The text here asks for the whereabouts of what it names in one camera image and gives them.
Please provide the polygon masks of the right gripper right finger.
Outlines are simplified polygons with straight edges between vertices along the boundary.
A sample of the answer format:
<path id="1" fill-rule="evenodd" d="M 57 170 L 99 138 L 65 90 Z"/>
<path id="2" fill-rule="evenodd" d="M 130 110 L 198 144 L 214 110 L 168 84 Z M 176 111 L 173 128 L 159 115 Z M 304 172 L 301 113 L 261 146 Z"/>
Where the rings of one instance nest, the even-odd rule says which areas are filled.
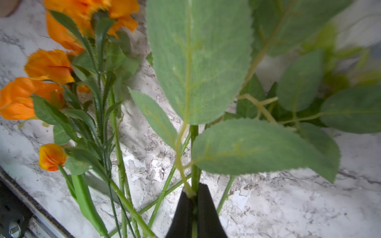
<path id="1" fill-rule="evenodd" d="M 197 237 L 228 238 L 218 217 L 209 188 L 199 183 L 197 195 Z"/>

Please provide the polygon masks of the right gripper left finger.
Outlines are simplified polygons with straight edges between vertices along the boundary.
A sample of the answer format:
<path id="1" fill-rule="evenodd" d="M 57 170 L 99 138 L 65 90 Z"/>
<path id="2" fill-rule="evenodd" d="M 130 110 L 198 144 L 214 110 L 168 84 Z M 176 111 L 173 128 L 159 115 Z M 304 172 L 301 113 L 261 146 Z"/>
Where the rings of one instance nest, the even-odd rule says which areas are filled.
<path id="1" fill-rule="evenodd" d="M 191 238 L 194 202 L 182 191 L 170 229 L 165 238 Z"/>

